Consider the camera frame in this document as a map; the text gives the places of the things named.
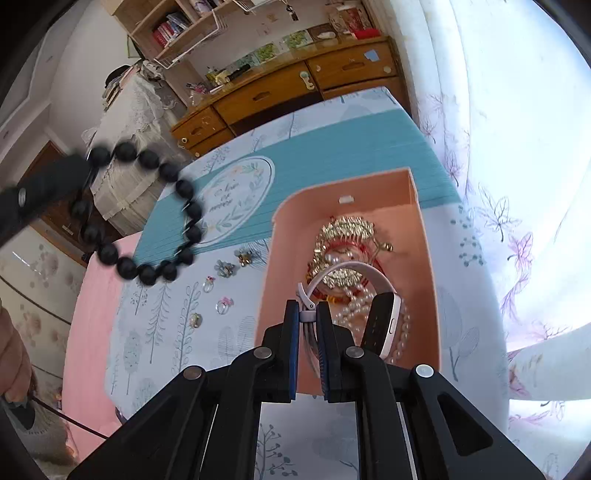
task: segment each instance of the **wooden desk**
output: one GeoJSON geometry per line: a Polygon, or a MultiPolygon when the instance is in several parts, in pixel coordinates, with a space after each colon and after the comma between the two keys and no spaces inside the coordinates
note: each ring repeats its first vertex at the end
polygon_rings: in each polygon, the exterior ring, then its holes
{"type": "Polygon", "coordinates": [[[388,37],[326,40],[251,68],[190,107],[171,132],[179,146],[200,157],[255,127],[256,123],[249,124],[250,119],[260,124],[257,115],[266,114],[268,121],[274,117],[274,109],[276,116],[281,116],[323,99],[376,86],[387,87],[408,110],[400,61],[388,37]]]}

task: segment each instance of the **person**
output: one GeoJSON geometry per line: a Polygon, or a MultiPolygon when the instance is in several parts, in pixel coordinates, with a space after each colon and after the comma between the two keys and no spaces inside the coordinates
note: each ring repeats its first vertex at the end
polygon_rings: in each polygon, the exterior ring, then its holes
{"type": "MultiPolygon", "coordinates": [[[[29,393],[35,393],[36,387],[29,354],[0,299],[0,397],[9,403],[22,402],[29,393]]],[[[7,403],[2,402],[2,408],[45,475],[50,480],[65,480],[76,463],[66,447],[67,432],[62,420],[33,402],[35,423],[25,430],[11,414],[7,403]]]]}

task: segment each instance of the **bookshelf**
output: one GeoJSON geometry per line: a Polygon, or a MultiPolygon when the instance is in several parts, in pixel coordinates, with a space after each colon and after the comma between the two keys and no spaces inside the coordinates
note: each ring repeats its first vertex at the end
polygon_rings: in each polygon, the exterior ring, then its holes
{"type": "MultiPolygon", "coordinates": [[[[162,61],[190,48],[199,38],[215,27],[211,12],[198,13],[189,0],[101,0],[104,9],[115,17],[129,36],[135,41],[144,56],[151,61],[162,61]],[[182,13],[190,25],[165,46],[154,38],[153,31],[166,19],[168,14],[182,13]]],[[[232,0],[226,0],[215,8],[216,15],[228,15],[239,9],[232,0]]],[[[202,78],[188,61],[180,61],[165,71],[168,84],[189,105],[187,82],[200,82],[202,78]]]]}

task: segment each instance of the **sheer curtain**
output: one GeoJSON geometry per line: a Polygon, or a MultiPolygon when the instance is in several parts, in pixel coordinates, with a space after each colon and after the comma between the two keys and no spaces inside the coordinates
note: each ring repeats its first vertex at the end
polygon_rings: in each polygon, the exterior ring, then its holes
{"type": "Polygon", "coordinates": [[[532,0],[371,4],[486,254],[506,434],[559,480],[591,440],[591,70],[532,0]]]}

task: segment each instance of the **oval emblem on tablecloth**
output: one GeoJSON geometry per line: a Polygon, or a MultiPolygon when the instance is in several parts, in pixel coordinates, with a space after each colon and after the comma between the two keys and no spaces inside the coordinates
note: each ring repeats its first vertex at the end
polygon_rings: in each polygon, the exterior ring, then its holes
{"type": "Polygon", "coordinates": [[[204,207],[199,247],[216,244],[246,222],[267,196],[274,178],[275,165],[261,156],[238,160],[212,178],[198,195],[204,207]]]}

